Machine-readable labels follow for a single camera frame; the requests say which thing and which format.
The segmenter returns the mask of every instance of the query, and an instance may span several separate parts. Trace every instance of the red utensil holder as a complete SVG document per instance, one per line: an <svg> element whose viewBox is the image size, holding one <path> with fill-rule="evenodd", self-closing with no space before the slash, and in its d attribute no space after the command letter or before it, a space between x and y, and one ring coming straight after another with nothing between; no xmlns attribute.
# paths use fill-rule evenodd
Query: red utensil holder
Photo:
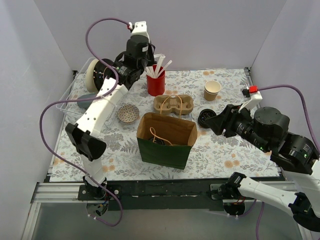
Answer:
<svg viewBox="0 0 320 240"><path fill-rule="evenodd" d="M157 65L153 65L153 71L155 71ZM152 78L149 75L146 75L146 85L148 89L148 93L151 96L158 96L165 93L165 85L166 85L166 71L164 70L158 78Z"/></svg>

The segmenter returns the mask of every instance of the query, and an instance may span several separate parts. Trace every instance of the red cap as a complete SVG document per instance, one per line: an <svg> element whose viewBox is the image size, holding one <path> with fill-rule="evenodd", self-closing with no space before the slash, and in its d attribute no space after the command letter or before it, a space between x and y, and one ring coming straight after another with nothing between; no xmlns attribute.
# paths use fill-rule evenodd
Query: red cap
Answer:
<svg viewBox="0 0 320 240"><path fill-rule="evenodd" d="M250 86L249 87L249 93L250 94L255 94L256 92L258 92L258 87L257 86Z"/></svg>

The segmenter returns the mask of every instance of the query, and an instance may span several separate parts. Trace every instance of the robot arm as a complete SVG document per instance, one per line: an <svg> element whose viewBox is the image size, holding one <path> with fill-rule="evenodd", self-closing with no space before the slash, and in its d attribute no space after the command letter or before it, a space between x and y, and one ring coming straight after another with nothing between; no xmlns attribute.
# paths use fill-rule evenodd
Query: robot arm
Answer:
<svg viewBox="0 0 320 240"><path fill-rule="evenodd" d="M99 184L106 184L101 156L107 145L98 139L101 129L118 102L140 78L145 67L155 63L154 46L151 45L146 22L130 24L129 29L131 37L127 41L126 51L118 55L114 62L104 59L119 75L119 82L115 90L108 96L93 101L75 124L68 123L65 128L72 144L81 156L84 169ZM103 96L115 83L114 73L110 69L97 60L92 61L85 79L89 92L97 92L97 96ZM83 181L87 192L94 198L100 199L104 196L105 192L88 176L84 176Z"/></svg>
<svg viewBox="0 0 320 240"><path fill-rule="evenodd" d="M308 138L288 132L289 122L287 116L273 107L259 108L252 118L246 107L232 104L205 120L216 135L223 134L226 138L239 135L259 150L271 151L270 160L303 191L275 189L235 172L218 194L223 198L244 196L261 200L293 216L301 226L320 232L319 152Z"/></svg>

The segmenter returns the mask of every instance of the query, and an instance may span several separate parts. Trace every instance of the green bag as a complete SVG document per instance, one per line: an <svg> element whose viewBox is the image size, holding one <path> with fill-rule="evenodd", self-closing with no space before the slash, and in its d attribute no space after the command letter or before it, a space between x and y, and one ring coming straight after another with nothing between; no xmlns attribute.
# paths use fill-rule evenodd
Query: green bag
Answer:
<svg viewBox="0 0 320 240"><path fill-rule="evenodd" d="M157 136L172 145L168 142L166 145L160 145L149 141L154 137L150 128L154 128ZM198 132L193 121L148 112L139 123L136 137L143 162L183 170Z"/></svg>

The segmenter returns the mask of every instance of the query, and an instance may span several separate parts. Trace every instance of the floral pattern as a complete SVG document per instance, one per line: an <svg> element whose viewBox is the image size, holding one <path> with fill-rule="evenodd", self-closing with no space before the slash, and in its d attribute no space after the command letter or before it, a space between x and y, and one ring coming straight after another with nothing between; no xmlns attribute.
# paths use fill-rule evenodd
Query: floral pattern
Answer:
<svg viewBox="0 0 320 240"><path fill-rule="evenodd" d="M214 101L204 99L204 85L209 80L218 81L222 89ZM108 180L160 180L160 179L199 179L228 178L233 172L241 172L249 177L278 176L277 166L270 161L270 154L263 153L239 136L225 138L216 136L210 129L198 125L201 110L213 109L220 113L227 104L241 104L240 89L248 85L242 69L212 69L193 71L167 71L165 73L165 94L188 94L192 96L194 109L184 116L196 122L198 138L191 149L184 170L142 162L136 138L141 117L153 112L154 97L148 94L146 75L143 74L124 97L124 103L139 108L140 116L132 124L123 124L114 118L112 125L105 126L100 134L107 144L102 156L102 165ZM83 78L75 80L70 98L87 94ZM74 123L84 111L76 104L66 106L69 110L66 121ZM68 161L83 167L79 154L72 146L63 130L58 142L57 153ZM51 182L82 181L83 173L60 161L54 161Z"/></svg>

